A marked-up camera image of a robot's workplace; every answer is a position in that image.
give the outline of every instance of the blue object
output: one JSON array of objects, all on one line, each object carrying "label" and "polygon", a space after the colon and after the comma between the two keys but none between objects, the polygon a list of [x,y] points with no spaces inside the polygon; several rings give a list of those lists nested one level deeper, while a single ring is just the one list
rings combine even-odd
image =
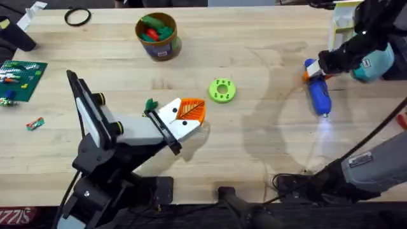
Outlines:
[{"label": "blue object", "polygon": [[[307,59],[304,66],[307,68],[315,59]],[[310,92],[312,105],[318,116],[327,116],[331,112],[332,102],[328,94],[328,86],[326,85],[324,77],[315,77],[308,82],[308,89]]]},{"label": "blue object", "polygon": [[6,93],[4,93],[4,97],[5,97],[6,99],[13,100],[13,99],[14,99],[14,96],[15,96],[15,92],[12,91],[12,90],[7,90]]},{"label": "blue object", "polygon": [[394,63],[394,52],[390,45],[384,51],[376,50],[362,59],[358,69],[353,70],[353,77],[362,82],[372,82],[385,74]]}]

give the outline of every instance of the white label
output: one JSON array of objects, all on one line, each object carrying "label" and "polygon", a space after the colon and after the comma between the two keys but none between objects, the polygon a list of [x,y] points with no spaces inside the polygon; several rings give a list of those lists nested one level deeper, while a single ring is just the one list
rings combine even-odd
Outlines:
[{"label": "white label", "polygon": [[166,55],[168,55],[168,53],[167,53],[167,51],[165,51],[165,52],[157,53],[157,55],[158,55],[159,57],[165,57]]},{"label": "white label", "polygon": [[363,165],[364,163],[368,163],[373,160],[373,157],[371,156],[371,152],[367,151],[361,155],[355,156],[351,159],[349,159],[349,167],[353,168],[358,165]]},{"label": "white label", "polygon": [[364,68],[371,67],[370,60],[369,59],[362,60],[362,65]]}]

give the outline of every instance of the sticker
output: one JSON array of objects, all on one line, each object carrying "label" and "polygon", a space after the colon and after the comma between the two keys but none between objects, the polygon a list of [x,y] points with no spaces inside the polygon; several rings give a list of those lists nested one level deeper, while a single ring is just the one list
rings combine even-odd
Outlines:
[{"label": "sticker", "polygon": [[370,60],[369,60],[369,59],[364,59],[364,60],[362,60],[362,66],[363,66],[364,68],[371,67]]},{"label": "sticker", "polygon": [[144,48],[153,57],[164,57],[172,53],[172,48],[169,44],[163,46],[144,45]]},{"label": "sticker", "polygon": [[166,55],[168,55],[168,53],[167,52],[160,52],[160,53],[157,53],[157,55],[159,57],[165,57]]},{"label": "sticker", "polygon": [[373,160],[373,156],[371,155],[370,151],[367,151],[361,155],[355,156],[354,158],[349,159],[349,167],[354,168],[359,165],[363,165],[365,163],[371,162]]},{"label": "sticker", "polygon": [[151,46],[151,45],[144,45],[144,49],[153,57],[166,57],[171,55],[174,50],[177,50],[180,46],[179,38],[175,38],[171,43],[163,46]]}]

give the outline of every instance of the green gear toy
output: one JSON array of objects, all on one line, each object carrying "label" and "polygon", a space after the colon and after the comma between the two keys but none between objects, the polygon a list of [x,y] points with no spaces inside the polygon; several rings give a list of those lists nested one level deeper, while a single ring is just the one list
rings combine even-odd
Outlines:
[{"label": "green gear toy", "polygon": [[232,80],[219,78],[214,80],[209,87],[209,96],[218,103],[230,102],[236,94],[236,87]]}]

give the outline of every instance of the gray robot arm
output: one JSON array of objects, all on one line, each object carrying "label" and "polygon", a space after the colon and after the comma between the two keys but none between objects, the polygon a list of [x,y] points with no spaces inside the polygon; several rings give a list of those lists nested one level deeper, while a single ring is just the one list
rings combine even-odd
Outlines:
[{"label": "gray robot arm", "polygon": [[407,181],[407,131],[341,163],[347,183],[379,192]]}]

